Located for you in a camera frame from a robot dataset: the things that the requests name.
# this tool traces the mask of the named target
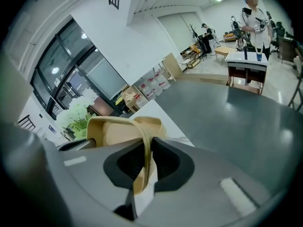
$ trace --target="glass door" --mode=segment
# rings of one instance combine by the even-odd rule
[[[56,100],[62,105],[62,107],[67,109],[69,108],[69,104],[72,99],[82,96],[83,93],[85,94],[88,88],[93,90],[97,95],[94,105],[90,107],[92,113],[96,113],[101,116],[110,116],[115,113],[114,109],[98,95],[84,76],[79,73],[77,68],[74,68],[70,76],[67,77],[64,85],[58,93],[58,96],[56,97]]]

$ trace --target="white bottle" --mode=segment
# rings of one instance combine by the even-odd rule
[[[146,96],[146,98],[150,101],[156,98],[153,90],[150,87],[147,87],[144,83],[141,84],[142,92]]]
[[[147,104],[147,100],[145,98],[142,98],[139,94],[137,94],[136,96],[134,96],[136,99],[136,104],[139,108],[142,108],[144,105]]]
[[[166,79],[165,76],[162,75],[161,72],[159,72],[159,71],[157,72],[157,74],[155,75],[155,79],[157,80],[159,86],[160,86],[163,90],[165,90],[165,89],[167,89],[167,88],[170,87],[169,81]]]
[[[153,78],[149,78],[148,81],[155,95],[159,96],[163,92],[163,89],[159,86],[158,82]]]

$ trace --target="black pants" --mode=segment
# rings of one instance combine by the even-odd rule
[[[248,49],[248,51],[250,52],[256,52],[255,47]],[[270,56],[270,47],[268,47],[267,49],[265,49],[264,45],[263,45],[263,49],[262,49],[262,53],[265,54],[267,60],[269,59]]]

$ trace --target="black office chair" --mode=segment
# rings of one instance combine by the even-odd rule
[[[270,52],[271,53],[278,53],[279,52],[279,37],[284,37],[284,34],[285,34],[285,29],[284,28],[281,28],[281,27],[276,27],[274,29],[274,31],[276,31],[276,41],[272,41],[272,45],[276,47],[275,50],[272,50]]]

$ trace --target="gray floor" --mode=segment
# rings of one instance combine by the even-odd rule
[[[264,96],[190,80],[172,83],[156,102],[196,147],[227,158],[271,194],[292,177],[303,115]]]
[[[235,47],[235,42],[222,43],[225,47]],[[294,74],[291,62],[283,62],[278,59],[277,53],[273,53],[269,57],[269,65],[267,67],[266,81],[263,94],[280,104],[287,105],[294,93],[298,79]],[[206,73],[206,74],[222,74],[228,75],[227,66],[224,63],[224,56],[210,56],[208,54],[204,61],[201,61],[193,69],[187,70],[186,73]],[[244,85],[244,79],[235,79],[235,83]],[[251,82],[250,86],[259,87],[257,82]],[[300,103],[299,95],[294,100]]]

